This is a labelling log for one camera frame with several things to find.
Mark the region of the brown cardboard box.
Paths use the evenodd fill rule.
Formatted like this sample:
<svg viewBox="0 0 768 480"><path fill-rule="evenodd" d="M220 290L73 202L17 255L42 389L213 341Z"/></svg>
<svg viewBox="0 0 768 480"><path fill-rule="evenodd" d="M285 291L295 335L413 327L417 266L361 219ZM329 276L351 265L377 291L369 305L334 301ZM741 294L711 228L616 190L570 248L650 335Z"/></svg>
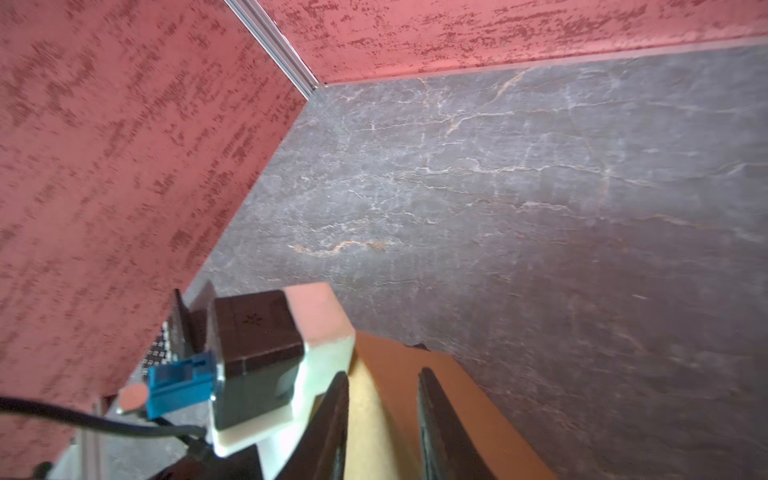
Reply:
<svg viewBox="0 0 768 480"><path fill-rule="evenodd" d="M358 332L347 479L552 479L450 355Z"/></svg>

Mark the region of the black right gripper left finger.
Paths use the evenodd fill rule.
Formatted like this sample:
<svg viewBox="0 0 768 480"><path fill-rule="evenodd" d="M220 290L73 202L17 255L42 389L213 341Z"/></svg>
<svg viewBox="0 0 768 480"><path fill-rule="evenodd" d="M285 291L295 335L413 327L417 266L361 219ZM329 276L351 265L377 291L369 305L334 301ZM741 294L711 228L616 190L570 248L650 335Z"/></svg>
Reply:
<svg viewBox="0 0 768 480"><path fill-rule="evenodd" d="M349 400L348 375L337 372L278 480L344 478Z"/></svg>

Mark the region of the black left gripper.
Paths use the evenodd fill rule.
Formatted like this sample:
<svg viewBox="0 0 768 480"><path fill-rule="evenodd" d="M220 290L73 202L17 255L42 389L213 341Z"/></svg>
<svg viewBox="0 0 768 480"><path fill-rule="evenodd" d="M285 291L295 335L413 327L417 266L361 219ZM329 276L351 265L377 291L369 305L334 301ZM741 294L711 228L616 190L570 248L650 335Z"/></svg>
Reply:
<svg viewBox="0 0 768 480"><path fill-rule="evenodd" d="M185 455L151 476L151 479L263 479L263 472L258 448L251 446L228 457L218 457L215 453L201 458Z"/></svg>

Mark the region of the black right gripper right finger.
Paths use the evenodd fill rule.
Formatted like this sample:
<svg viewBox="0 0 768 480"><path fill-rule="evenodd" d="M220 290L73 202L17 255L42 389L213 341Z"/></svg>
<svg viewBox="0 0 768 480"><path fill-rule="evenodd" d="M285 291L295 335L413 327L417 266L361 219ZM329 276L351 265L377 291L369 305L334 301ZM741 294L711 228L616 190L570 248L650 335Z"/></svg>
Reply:
<svg viewBox="0 0 768 480"><path fill-rule="evenodd" d="M418 419L424 479L494 479L435 373L418 375Z"/></svg>

